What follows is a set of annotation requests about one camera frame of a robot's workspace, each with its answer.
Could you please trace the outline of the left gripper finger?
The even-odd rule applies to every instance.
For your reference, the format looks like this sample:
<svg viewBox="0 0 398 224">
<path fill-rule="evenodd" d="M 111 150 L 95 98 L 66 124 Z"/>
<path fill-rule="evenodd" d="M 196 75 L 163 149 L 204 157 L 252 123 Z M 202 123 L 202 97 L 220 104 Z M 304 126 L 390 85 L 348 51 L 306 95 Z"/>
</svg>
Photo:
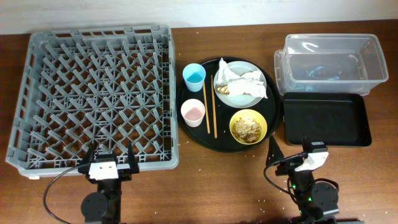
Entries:
<svg viewBox="0 0 398 224">
<path fill-rule="evenodd" d="M 89 149 L 84 156 L 84 158 L 81 160 L 81 165 L 89 164 L 93 161 L 94 159 L 94 151 L 95 151 L 95 142 L 92 141 L 90 143 Z"/>
<path fill-rule="evenodd" d="M 127 147 L 127 161 L 130 167 L 135 167 L 137 165 L 137 161 L 132 149 L 132 142 L 129 141 L 128 147 Z"/>
</svg>

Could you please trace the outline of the food scraps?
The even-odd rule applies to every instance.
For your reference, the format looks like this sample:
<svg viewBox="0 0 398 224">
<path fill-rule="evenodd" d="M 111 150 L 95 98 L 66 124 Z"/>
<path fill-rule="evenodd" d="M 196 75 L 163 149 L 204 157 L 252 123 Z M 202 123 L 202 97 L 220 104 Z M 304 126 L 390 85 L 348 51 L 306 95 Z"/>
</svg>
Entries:
<svg viewBox="0 0 398 224">
<path fill-rule="evenodd" d="M 261 136 L 260 124 L 252 118 L 239 118 L 233 124 L 232 134 L 241 142 L 253 143 Z"/>
</svg>

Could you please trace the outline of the yellow bowl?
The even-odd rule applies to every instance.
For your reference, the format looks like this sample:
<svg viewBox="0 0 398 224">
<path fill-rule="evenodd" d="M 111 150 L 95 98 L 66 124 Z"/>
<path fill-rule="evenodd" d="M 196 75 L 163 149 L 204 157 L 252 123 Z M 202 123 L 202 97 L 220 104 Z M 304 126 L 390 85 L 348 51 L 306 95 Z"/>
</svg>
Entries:
<svg viewBox="0 0 398 224">
<path fill-rule="evenodd" d="M 235 122 L 237 122 L 237 120 L 238 120 L 239 118 L 252 118 L 252 119 L 256 120 L 256 121 L 260 124 L 260 126 L 261 126 L 261 128 L 262 128 L 262 129 L 261 129 L 261 136 L 260 136 L 260 138 L 259 138 L 256 142 L 253 142 L 253 143 L 241 142 L 241 141 L 238 141 L 238 140 L 233 136 L 233 134 L 232 134 L 233 124 L 234 124 Z M 260 141 L 262 141 L 262 140 L 265 138 L 265 135 L 266 135 L 266 133 L 267 133 L 267 121 L 265 120 L 265 118 L 263 117 L 263 115 L 260 114 L 259 112 L 255 111 L 255 110 L 251 110 L 251 109 L 243 109 L 243 110 L 237 111 L 237 112 L 232 116 L 232 118 L 230 119 L 230 122 L 229 122 L 229 130 L 230 130 L 230 133 L 232 134 L 232 136 L 234 137 L 234 139 L 235 139 L 238 143 L 244 144 L 244 145 L 257 144 L 257 143 L 259 143 Z"/>
</svg>

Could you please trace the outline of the white napkin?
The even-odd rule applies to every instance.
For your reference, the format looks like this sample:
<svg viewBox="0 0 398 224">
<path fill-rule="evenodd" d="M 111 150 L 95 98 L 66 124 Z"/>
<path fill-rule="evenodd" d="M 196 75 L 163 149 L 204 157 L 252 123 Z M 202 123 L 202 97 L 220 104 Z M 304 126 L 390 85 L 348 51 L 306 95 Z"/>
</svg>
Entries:
<svg viewBox="0 0 398 224">
<path fill-rule="evenodd" d="M 266 81 L 262 81 L 262 75 L 263 73 L 258 68 L 252 72 L 237 75 L 221 58 L 215 90 L 217 93 L 227 96 L 251 95 L 267 98 L 267 84 Z"/>
</svg>

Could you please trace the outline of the pink plastic cup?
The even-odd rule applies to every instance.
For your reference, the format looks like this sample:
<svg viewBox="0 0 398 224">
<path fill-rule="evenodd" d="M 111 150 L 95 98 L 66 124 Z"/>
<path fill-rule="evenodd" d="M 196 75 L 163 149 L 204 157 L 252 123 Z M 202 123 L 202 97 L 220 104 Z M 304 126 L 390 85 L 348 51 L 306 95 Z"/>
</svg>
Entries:
<svg viewBox="0 0 398 224">
<path fill-rule="evenodd" d="M 180 109 L 185 123 L 192 128 L 201 124 L 205 115 L 205 105 L 197 99 L 185 101 Z"/>
</svg>

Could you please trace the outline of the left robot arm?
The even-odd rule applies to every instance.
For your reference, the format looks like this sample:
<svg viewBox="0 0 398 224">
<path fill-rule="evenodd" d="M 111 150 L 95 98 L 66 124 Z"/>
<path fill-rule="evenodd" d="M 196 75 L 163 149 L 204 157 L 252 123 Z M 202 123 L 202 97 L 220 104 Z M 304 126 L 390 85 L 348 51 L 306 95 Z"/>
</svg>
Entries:
<svg viewBox="0 0 398 224">
<path fill-rule="evenodd" d="M 127 147 L 128 166 L 118 169 L 114 152 L 95 154 L 96 146 L 91 144 L 81 161 L 78 172 L 84 174 L 97 191 L 87 195 L 81 203 L 81 213 L 85 223 L 119 223 L 121 221 L 121 183 L 130 181 L 138 174 L 139 164 L 134 156 L 132 145 Z"/>
</svg>

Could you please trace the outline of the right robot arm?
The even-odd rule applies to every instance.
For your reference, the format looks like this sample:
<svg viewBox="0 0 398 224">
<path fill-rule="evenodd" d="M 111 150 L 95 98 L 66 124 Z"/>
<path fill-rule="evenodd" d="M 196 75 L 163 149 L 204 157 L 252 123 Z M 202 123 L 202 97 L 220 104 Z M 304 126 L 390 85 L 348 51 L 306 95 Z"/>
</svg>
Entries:
<svg viewBox="0 0 398 224">
<path fill-rule="evenodd" d="M 273 187 L 290 196 L 298 206 L 299 217 L 294 223 L 336 223 L 339 213 L 339 185 L 330 179 L 313 176 L 313 171 L 326 161 L 329 152 L 325 143 L 302 138 L 303 151 L 285 157 L 274 137 L 269 138 L 268 158 L 264 168 L 264 177 Z M 275 184 L 267 176 L 267 170 L 276 167 L 276 176 L 287 176 L 287 187 Z"/>
</svg>

